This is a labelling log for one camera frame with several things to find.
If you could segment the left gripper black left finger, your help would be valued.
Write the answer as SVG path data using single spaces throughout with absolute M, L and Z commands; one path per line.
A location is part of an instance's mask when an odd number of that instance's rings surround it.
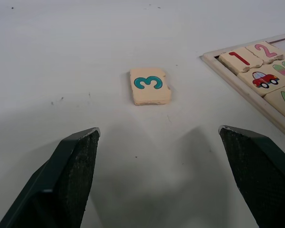
M 100 130 L 60 141 L 17 196 L 0 228 L 79 228 L 90 194 Z

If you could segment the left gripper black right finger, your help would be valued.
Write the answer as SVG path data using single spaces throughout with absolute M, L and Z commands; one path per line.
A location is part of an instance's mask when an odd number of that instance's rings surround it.
M 285 153 L 267 136 L 222 125 L 218 131 L 236 185 L 260 228 L 285 228 Z

